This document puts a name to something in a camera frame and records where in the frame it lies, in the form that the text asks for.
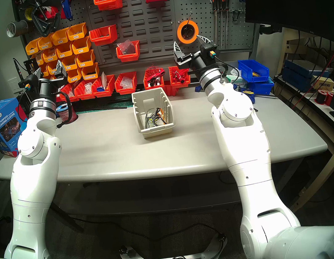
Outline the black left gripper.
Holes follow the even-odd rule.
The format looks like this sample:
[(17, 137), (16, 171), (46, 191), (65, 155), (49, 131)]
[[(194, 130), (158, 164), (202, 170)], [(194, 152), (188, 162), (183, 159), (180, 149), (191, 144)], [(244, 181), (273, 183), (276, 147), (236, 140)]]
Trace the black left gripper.
[(38, 97), (39, 98), (55, 98), (57, 90), (61, 87), (61, 78), (68, 78), (65, 67), (60, 60), (57, 61), (54, 76), (56, 79), (43, 78), (41, 67), (35, 70), (33, 75), (38, 79)]

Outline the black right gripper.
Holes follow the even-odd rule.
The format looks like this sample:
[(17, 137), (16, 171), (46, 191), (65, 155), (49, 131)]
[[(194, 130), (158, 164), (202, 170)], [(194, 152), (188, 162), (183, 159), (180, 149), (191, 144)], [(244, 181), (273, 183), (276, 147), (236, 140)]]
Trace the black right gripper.
[[(213, 40), (210, 40), (209, 38), (201, 35), (197, 35), (197, 40), (199, 41), (199, 45), (214, 44)], [(190, 65), (188, 73), (206, 71), (208, 67), (212, 65), (211, 59), (207, 58), (205, 60), (201, 51), (198, 51), (194, 54), (183, 53), (176, 41), (173, 42), (173, 53), (174, 60), (178, 68), (185, 68)]]

